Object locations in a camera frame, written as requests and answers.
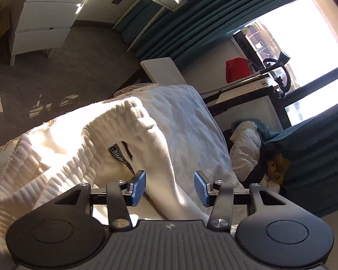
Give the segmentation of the teal curtain by bed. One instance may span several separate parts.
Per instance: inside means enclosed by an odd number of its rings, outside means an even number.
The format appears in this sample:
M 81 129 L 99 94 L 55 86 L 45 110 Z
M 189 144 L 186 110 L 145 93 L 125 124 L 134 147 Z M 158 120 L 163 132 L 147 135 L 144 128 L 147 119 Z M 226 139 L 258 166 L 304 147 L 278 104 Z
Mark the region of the teal curtain by bed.
M 280 194 L 319 217 L 338 211 L 338 104 L 272 142 L 291 161 Z

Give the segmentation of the red bag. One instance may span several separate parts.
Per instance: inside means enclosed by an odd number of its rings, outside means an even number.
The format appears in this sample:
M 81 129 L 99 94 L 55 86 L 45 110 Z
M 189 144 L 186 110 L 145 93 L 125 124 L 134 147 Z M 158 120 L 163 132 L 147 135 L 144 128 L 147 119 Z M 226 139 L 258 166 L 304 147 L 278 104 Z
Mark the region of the red bag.
M 237 57 L 226 61 L 226 83 L 232 83 L 243 79 L 253 72 L 252 62 L 246 58 Z

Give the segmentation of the teal curtain far side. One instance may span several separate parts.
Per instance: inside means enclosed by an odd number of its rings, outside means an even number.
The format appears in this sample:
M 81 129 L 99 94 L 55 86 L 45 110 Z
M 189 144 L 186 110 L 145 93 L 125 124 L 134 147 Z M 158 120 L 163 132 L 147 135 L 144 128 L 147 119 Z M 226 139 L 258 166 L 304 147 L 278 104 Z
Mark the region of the teal curtain far side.
M 296 0 L 187 0 L 177 11 L 141 0 L 116 30 L 140 60 L 170 57 L 186 66 L 247 23 Z

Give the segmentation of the mustard yellow garment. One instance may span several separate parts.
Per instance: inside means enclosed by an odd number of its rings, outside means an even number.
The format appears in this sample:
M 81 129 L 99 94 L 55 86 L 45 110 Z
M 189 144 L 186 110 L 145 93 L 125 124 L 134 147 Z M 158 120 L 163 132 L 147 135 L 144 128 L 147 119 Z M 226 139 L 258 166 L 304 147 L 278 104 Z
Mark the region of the mustard yellow garment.
M 267 175 L 269 179 L 278 185 L 284 180 L 284 174 L 288 170 L 291 161 L 284 158 L 282 154 L 276 154 L 271 160 L 267 161 Z

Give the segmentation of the white puffy jacket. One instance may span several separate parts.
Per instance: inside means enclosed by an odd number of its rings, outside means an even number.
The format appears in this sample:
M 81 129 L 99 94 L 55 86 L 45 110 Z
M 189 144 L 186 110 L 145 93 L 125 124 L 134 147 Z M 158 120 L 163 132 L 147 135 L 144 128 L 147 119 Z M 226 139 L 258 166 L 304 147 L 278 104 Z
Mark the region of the white puffy jacket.
M 244 121 L 236 127 L 230 140 L 233 147 L 229 156 L 231 166 L 240 182 L 244 182 L 258 164 L 262 145 L 258 128 L 251 121 Z

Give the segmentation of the white sweatpants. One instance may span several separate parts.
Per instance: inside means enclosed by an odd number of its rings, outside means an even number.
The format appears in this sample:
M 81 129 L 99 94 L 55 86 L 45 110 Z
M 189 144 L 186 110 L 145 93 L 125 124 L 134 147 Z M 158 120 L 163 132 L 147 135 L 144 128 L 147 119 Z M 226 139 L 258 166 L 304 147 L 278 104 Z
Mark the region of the white sweatpants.
M 79 183 L 146 173 L 147 218 L 208 219 L 193 186 L 202 171 L 240 186 L 218 124 L 189 85 L 152 86 L 78 108 L 0 148 L 0 269 L 14 269 L 10 225 Z

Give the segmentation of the pile of clothes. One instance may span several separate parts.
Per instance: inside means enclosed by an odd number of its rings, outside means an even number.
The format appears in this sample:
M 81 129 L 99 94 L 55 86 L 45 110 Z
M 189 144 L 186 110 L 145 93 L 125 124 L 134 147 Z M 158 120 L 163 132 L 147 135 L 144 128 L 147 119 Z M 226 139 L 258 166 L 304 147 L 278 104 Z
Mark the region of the pile of clothes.
M 255 123 L 258 128 L 259 136 L 261 138 L 261 148 L 258 164 L 255 166 L 253 171 L 249 174 L 249 177 L 244 182 L 240 182 L 244 188 L 248 188 L 252 183 L 259 183 L 264 187 L 271 189 L 272 191 L 279 193 L 280 186 L 275 182 L 271 181 L 267 175 L 267 161 L 271 160 L 276 154 L 282 154 L 279 144 L 273 143 L 275 137 L 279 135 L 278 132 L 273 132 L 269 130 L 269 127 L 265 125 L 262 121 L 258 119 L 240 119 L 232 123 L 230 129 L 227 129 L 223 132 L 223 135 L 226 140 L 228 151 L 230 153 L 231 148 L 233 147 L 233 142 L 230 140 L 234 130 L 240 123 L 244 121 L 251 121 Z

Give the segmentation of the white drawer cabinet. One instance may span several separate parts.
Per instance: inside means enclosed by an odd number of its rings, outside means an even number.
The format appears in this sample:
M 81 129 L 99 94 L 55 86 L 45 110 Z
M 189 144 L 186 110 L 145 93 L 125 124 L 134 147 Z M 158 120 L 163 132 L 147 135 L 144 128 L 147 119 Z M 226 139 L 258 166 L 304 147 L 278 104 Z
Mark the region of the white drawer cabinet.
M 10 6 L 10 61 L 16 56 L 62 47 L 81 8 L 88 0 L 13 0 Z

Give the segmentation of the white board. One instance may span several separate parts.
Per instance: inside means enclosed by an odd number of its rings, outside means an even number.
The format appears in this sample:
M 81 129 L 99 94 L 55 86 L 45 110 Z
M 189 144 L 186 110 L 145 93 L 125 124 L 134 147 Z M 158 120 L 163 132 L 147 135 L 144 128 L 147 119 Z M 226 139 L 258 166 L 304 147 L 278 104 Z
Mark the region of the white board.
M 169 57 L 144 60 L 140 65 L 153 83 L 163 86 L 187 84 L 174 61 Z

